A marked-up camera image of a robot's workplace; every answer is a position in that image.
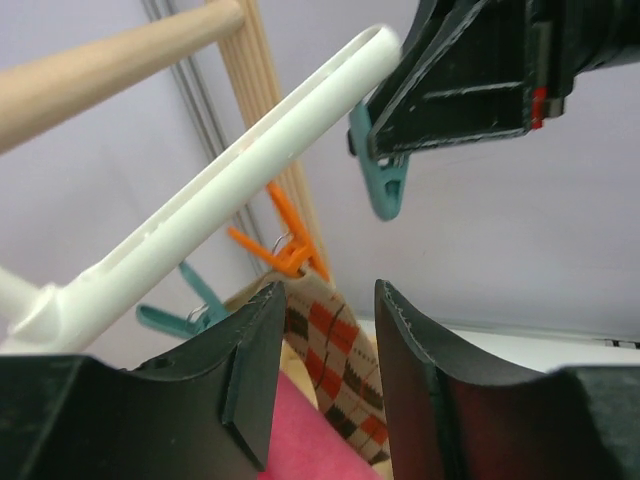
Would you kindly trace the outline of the orange clip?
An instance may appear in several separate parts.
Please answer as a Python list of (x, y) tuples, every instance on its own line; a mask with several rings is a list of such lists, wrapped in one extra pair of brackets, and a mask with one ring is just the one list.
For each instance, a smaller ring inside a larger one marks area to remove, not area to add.
[(286, 226), (285, 233), (279, 237), (271, 249), (252, 240), (235, 227), (228, 228), (230, 237), (273, 270), (289, 277), (299, 278), (302, 276), (303, 268), (310, 267), (322, 279), (329, 281), (329, 270), (294, 205), (287, 198), (285, 192), (274, 182), (270, 182), (266, 190)]

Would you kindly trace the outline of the argyle beige orange sock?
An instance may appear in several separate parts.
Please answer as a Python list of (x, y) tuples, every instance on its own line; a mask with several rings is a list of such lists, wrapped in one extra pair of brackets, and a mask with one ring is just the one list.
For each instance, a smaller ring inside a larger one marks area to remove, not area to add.
[(237, 311), (265, 285), (281, 282), (286, 296), (284, 341), (305, 365), (320, 413), (367, 463), (390, 458), (376, 349), (337, 289), (305, 269), (299, 278), (273, 271), (224, 306)]

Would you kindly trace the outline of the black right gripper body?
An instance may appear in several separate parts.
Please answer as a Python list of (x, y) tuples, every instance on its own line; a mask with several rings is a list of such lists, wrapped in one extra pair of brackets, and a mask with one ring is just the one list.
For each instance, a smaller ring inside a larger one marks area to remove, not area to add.
[(527, 1), (526, 131), (564, 114), (578, 75), (639, 61), (637, 1)]

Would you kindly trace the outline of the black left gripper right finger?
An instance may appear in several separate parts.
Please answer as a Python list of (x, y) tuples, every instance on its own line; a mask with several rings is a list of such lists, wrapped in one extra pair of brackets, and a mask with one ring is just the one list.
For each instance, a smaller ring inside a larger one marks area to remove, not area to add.
[(398, 479), (635, 479), (639, 370), (538, 372), (501, 359), (375, 284), (375, 326)]

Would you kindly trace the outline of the pink sock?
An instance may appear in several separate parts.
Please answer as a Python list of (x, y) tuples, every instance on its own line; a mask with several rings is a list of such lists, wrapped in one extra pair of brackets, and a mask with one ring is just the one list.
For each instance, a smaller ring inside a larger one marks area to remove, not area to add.
[(283, 373), (278, 376), (263, 480), (359, 480), (380, 475), (329, 425)]

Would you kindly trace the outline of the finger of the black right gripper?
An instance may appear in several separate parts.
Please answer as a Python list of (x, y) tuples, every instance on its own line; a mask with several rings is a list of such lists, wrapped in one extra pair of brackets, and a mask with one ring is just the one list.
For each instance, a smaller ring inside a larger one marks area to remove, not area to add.
[(374, 158), (531, 127), (530, 1), (421, 1), (398, 67), (367, 103)]

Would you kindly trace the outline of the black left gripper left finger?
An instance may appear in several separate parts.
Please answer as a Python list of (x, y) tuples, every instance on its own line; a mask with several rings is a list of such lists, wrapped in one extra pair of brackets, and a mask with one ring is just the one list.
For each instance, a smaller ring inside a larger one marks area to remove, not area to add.
[(254, 479), (272, 430), (286, 296), (133, 370), (91, 356), (1, 360), (5, 479)]

